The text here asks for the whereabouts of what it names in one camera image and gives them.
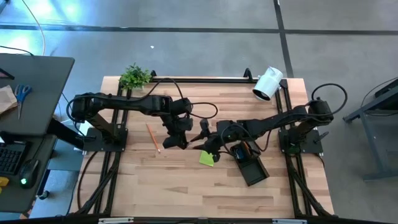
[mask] wooden table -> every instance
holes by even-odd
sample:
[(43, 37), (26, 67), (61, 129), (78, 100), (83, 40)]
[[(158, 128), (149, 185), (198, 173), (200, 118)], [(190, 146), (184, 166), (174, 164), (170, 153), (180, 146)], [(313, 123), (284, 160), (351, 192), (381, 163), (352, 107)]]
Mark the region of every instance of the wooden table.
[[(104, 77), (101, 92), (116, 94), (119, 77)], [(307, 103), (304, 80), (288, 79), (292, 106)], [(181, 83), (184, 97), (191, 102), (210, 102), (217, 105), (218, 115), (209, 120), (211, 131), (216, 122), (223, 119), (266, 118), (277, 114), (275, 98), (272, 101), (257, 100), (254, 84)], [(133, 96), (142, 96), (154, 84)], [(161, 83), (152, 94), (179, 98), (172, 83)], [(195, 105), (193, 113), (211, 116), (214, 108)], [(109, 122), (112, 110), (101, 111)], [(199, 118), (193, 118), (192, 131), (187, 139), (200, 132)], [(227, 218), (288, 218), (293, 217), (292, 199), (284, 156), (279, 150), (277, 131), (272, 132), (269, 147), (262, 153), (261, 161), (270, 177), (247, 187), (233, 158), (222, 154), (214, 167), (199, 163), (200, 151), (178, 148), (164, 149), (158, 153), (150, 138), (146, 123), (154, 132), (159, 147), (167, 137), (160, 118), (130, 111), (127, 119), (129, 135), (126, 151), (122, 153), (115, 189), (112, 216), (135, 217), (227, 217)], [(265, 136), (257, 142), (265, 145)], [(89, 156), (85, 156), (83, 169)], [(100, 179), (104, 153), (99, 152), (88, 167), (81, 185), (81, 201), (92, 194)], [(308, 188), (324, 208), (333, 213), (325, 171), (319, 158), (303, 154), (303, 164)], [(300, 208), (304, 211), (301, 191), (298, 190)], [(71, 212), (77, 210), (76, 191)]]

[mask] white cable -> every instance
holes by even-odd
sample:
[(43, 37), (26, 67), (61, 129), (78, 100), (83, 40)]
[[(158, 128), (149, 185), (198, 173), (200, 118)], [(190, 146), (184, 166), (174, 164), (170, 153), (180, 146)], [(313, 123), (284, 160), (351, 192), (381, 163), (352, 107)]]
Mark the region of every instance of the white cable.
[(30, 14), (33, 16), (33, 19), (35, 19), (37, 25), (38, 25), (39, 28), (40, 28), (40, 31), (41, 31), (42, 37), (43, 37), (43, 56), (44, 56), (44, 53), (45, 53), (45, 38), (44, 38), (43, 29), (42, 29), (42, 27), (40, 26), (39, 22), (37, 21), (35, 15), (33, 15), (33, 12), (29, 9), (29, 6), (26, 4), (26, 2), (25, 2), (24, 0), (22, 0), (22, 2), (25, 4), (27, 10), (29, 10)]

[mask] green sticky note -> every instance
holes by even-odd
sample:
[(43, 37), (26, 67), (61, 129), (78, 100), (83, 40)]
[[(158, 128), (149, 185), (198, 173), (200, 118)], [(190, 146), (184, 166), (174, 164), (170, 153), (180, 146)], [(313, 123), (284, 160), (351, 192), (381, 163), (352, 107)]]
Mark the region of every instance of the green sticky note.
[(214, 161), (213, 161), (212, 153), (209, 154), (206, 151), (202, 151), (201, 154), (200, 154), (199, 162), (201, 164), (213, 167), (214, 166)]

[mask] paper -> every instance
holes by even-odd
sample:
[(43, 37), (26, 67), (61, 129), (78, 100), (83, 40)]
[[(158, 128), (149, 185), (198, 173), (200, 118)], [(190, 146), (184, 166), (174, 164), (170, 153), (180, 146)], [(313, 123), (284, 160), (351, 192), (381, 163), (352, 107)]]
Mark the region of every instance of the paper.
[(213, 155), (211, 153), (208, 154), (206, 151), (202, 151), (200, 154), (199, 162), (201, 164), (213, 167), (214, 166)]
[(0, 114), (18, 105), (11, 86), (0, 88)]

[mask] pencil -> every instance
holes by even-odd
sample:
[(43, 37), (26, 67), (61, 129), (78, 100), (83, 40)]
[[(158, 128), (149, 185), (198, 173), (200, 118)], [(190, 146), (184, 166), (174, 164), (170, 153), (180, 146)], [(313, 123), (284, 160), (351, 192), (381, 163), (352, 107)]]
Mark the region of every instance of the pencil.
[(147, 125), (147, 128), (148, 128), (149, 134), (150, 134), (150, 136), (151, 136), (153, 142), (155, 143), (155, 147), (156, 147), (157, 151), (160, 152), (160, 149), (159, 149), (159, 147), (157, 146), (157, 142), (156, 142), (156, 140), (155, 140), (155, 137), (154, 137), (154, 135), (152, 134), (152, 130), (150, 129), (150, 127), (149, 127), (148, 124), (146, 124), (146, 125)]

